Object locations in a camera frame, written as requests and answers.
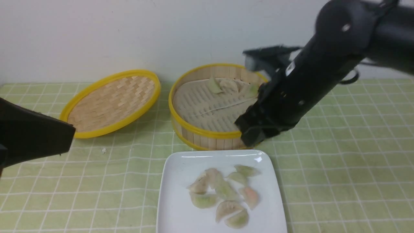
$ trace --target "steamed dumpling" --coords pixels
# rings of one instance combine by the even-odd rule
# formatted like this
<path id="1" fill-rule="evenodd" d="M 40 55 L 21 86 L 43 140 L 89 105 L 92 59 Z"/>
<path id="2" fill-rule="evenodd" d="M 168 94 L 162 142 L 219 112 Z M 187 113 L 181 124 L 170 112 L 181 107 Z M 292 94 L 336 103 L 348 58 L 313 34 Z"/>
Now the steamed dumpling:
<path id="1" fill-rule="evenodd" d="M 216 223 L 220 222 L 223 217 L 243 209 L 243 206 L 235 201 L 223 201 L 216 210 Z"/>
<path id="2" fill-rule="evenodd" d="M 216 183 L 216 175 L 220 172 L 215 168 L 209 168 L 205 171 L 208 177 L 208 185 L 211 189 L 214 189 L 214 184 Z"/>
<path id="3" fill-rule="evenodd" d="M 240 213 L 234 215 L 233 217 L 230 217 L 226 219 L 226 225 L 233 229 L 240 229 L 247 225 L 249 222 L 249 214 L 247 213 L 247 210 L 244 209 Z"/>
<path id="4" fill-rule="evenodd" d="M 216 175 L 216 182 L 215 182 L 215 191 L 216 194 L 225 201 L 237 201 L 238 194 L 237 192 L 230 186 L 230 184 L 224 180 L 223 176 L 218 173 Z"/>
<path id="5" fill-rule="evenodd" d="M 237 83 L 233 79 L 225 78 L 220 82 L 221 89 L 231 90 L 233 93 L 238 93 Z"/>
<path id="6" fill-rule="evenodd" d="M 196 194 L 190 193 L 191 202 L 200 209 L 206 209 L 214 206 L 217 202 L 217 195 L 215 194 Z"/>
<path id="7" fill-rule="evenodd" d="M 245 203 L 253 210 L 259 203 L 258 193 L 250 187 L 241 188 L 238 190 L 243 196 Z"/>
<path id="8" fill-rule="evenodd" d="M 207 87 L 208 87 L 208 90 L 210 90 L 214 94 L 219 94 L 219 93 L 223 92 L 223 90 L 220 88 L 219 83 L 217 82 L 217 80 L 213 76 L 211 76 L 208 79 Z"/>
<path id="9" fill-rule="evenodd" d="M 247 92 L 244 94 L 244 97 L 246 99 L 256 98 L 258 95 L 258 92 L 259 92 L 259 85 L 252 83 L 249 85 Z"/>
<path id="10" fill-rule="evenodd" d="M 236 165 L 234 167 L 236 168 L 237 172 L 240 172 L 245 177 L 255 176 L 255 175 L 260 174 L 260 172 L 254 167 L 249 167 L 249 166 L 244 166 L 244 165 Z"/>
<path id="11" fill-rule="evenodd" d="M 230 173 L 230 175 L 227 178 L 229 178 L 231 180 L 234 180 L 234 181 L 242 184 L 243 186 L 248 185 L 247 178 L 243 174 L 241 174 L 240 172 L 232 172 L 232 173 Z"/>
<path id="12" fill-rule="evenodd" d="M 196 194 L 205 194 L 208 188 L 208 177 L 206 173 L 201 174 L 187 189 Z"/>

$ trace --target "green dumpling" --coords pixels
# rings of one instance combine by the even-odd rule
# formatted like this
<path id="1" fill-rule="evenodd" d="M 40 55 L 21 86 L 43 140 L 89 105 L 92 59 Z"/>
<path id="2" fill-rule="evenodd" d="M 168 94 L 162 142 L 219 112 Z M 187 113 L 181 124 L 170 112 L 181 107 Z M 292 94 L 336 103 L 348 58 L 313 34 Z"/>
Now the green dumpling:
<path id="1" fill-rule="evenodd" d="M 231 180 L 234 180 L 234 181 L 242 184 L 243 186 L 248 185 L 248 181 L 247 181 L 246 176 L 244 176 L 240 172 L 232 172 L 232 173 L 230 173 L 230 175 L 227 178 L 229 178 Z"/>
<path id="2" fill-rule="evenodd" d="M 241 229 L 247 225 L 249 222 L 249 214 L 247 213 L 247 210 L 244 209 L 240 213 L 234 215 L 233 217 L 230 217 L 226 219 L 225 223 L 228 227 L 233 229 Z"/>
<path id="3" fill-rule="evenodd" d="M 191 202 L 193 205 L 200 209 L 206 209 L 214 206 L 217 202 L 217 195 L 215 194 L 196 194 L 190 193 Z"/>
<path id="4" fill-rule="evenodd" d="M 255 176 L 260 174 L 259 170 L 254 167 L 244 166 L 244 165 L 236 165 L 234 166 L 237 172 L 240 172 L 245 177 Z"/>
<path id="5" fill-rule="evenodd" d="M 225 201 L 238 201 L 239 199 L 237 192 L 224 180 L 221 174 L 216 176 L 215 191 Z"/>

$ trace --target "bamboo steamer lid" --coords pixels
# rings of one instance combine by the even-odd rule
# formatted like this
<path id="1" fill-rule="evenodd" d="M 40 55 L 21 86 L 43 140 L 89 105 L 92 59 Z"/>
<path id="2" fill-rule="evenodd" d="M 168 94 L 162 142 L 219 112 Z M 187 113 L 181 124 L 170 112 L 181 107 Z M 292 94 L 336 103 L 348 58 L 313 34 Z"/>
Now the bamboo steamer lid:
<path id="1" fill-rule="evenodd" d="M 147 70 L 129 70 L 106 77 L 77 94 L 60 119 L 76 128 L 75 138 L 116 131 L 138 119 L 161 91 L 158 77 Z"/>

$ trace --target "table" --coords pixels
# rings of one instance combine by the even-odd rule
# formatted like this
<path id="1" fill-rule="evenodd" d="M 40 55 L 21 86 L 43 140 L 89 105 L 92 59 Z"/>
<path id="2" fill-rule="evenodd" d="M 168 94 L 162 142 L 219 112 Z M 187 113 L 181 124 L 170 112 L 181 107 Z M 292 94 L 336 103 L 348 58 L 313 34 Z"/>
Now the table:
<path id="1" fill-rule="evenodd" d="M 0 97 L 58 117 L 87 85 L 11 83 Z M 159 100 L 132 124 L 76 139 L 66 154 L 6 168 L 0 232 L 154 233 L 165 160 L 192 150 L 171 127 L 172 83 L 161 85 Z M 296 128 L 257 149 L 272 159 L 289 232 L 414 229 L 413 80 L 337 86 Z"/>

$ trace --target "white plate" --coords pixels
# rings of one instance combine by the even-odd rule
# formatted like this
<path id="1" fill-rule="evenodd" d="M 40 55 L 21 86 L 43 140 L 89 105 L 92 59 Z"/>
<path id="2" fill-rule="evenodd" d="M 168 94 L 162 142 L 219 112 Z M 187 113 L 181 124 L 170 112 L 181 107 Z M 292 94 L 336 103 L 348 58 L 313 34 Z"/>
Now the white plate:
<path id="1" fill-rule="evenodd" d="M 234 230 L 226 226 L 224 219 L 215 222 L 216 208 L 198 209 L 193 206 L 186 187 L 206 169 L 215 167 L 226 177 L 241 164 L 257 168 L 261 174 L 249 178 L 260 202 L 249 210 L 246 227 Z M 234 182 L 237 190 L 241 187 Z M 260 150 L 191 151 L 170 155 L 165 162 L 158 200 L 157 233 L 287 233 L 282 197 L 272 162 Z"/>

